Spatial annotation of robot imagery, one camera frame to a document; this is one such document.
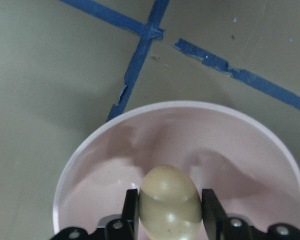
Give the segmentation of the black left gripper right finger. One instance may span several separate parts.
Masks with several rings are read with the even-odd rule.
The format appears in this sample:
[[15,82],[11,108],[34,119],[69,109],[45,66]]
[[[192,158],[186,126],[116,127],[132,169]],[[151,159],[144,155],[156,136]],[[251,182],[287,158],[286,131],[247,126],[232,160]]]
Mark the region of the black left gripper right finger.
[[201,215],[207,237],[209,240],[220,240],[224,220],[228,216],[212,189],[202,189],[201,200]]

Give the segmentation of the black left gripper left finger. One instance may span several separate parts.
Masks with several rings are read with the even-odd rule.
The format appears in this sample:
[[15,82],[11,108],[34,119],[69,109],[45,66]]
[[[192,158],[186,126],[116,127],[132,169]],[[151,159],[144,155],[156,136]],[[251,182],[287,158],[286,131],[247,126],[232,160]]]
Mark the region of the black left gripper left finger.
[[129,223],[133,239],[137,240],[139,232],[139,194],[137,188],[126,191],[121,217]]

